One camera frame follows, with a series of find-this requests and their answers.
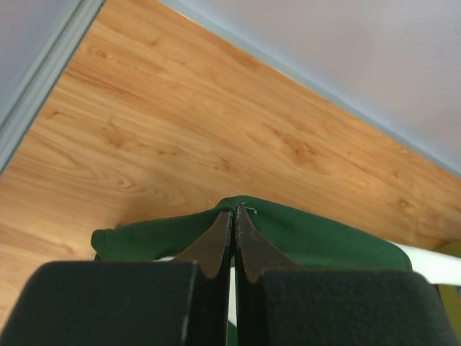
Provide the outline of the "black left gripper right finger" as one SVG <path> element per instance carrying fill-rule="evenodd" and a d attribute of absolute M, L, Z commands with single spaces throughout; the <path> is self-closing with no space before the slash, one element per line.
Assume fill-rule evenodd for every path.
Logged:
<path fill-rule="evenodd" d="M 434 287 L 402 270 L 305 270 L 235 222 L 240 345 L 454 345 Z"/>

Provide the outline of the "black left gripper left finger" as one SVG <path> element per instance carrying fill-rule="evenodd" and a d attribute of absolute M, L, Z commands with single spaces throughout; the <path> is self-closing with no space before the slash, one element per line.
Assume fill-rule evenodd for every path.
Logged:
<path fill-rule="evenodd" d="M 3 345 L 225 345 L 233 216 L 169 261 L 49 262 L 25 284 Z"/>

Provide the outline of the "white and green raglan t-shirt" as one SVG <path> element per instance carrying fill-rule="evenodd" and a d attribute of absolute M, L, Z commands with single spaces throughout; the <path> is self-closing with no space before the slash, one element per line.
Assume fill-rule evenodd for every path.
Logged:
<path fill-rule="evenodd" d="M 305 270 L 402 270 L 419 274 L 411 258 L 396 244 L 312 213 L 249 196 L 226 198 L 210 210 L 188 216 L 99 229 L 92 234 L 91 245 L 98 260 L 169 261 L 203 235 L 219 213 L 231 213 L 233 228 L 225 345 L 240 345 L 235 264 L 235 222 L 239 207 L 245 208 L 253 225 L 273 246 Z"/>

